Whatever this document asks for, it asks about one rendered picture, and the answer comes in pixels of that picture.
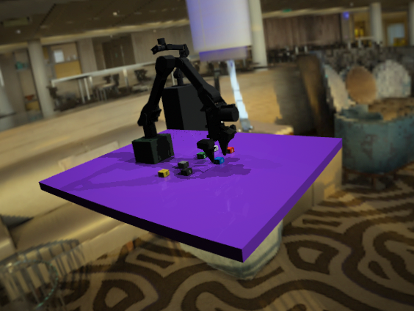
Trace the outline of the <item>blue block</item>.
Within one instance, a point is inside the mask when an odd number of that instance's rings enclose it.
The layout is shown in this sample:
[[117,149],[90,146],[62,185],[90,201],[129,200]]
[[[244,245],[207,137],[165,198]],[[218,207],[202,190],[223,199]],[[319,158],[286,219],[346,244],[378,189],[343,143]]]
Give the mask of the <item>blue block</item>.
[[223,162],[225,162],[223,157],[216,157],[214,159],[214,164],[222,164]]

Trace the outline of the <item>yellow block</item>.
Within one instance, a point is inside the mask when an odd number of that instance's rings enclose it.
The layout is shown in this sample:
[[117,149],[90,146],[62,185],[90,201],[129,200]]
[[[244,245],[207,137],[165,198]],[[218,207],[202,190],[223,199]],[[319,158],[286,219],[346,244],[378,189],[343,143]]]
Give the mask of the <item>yellow block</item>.
[[158,171],[158,174],[159,174],[159,177],[164,178],[164,177],[168,176],[170,173],[169,173],[168,169],[162,169],[162,170]]

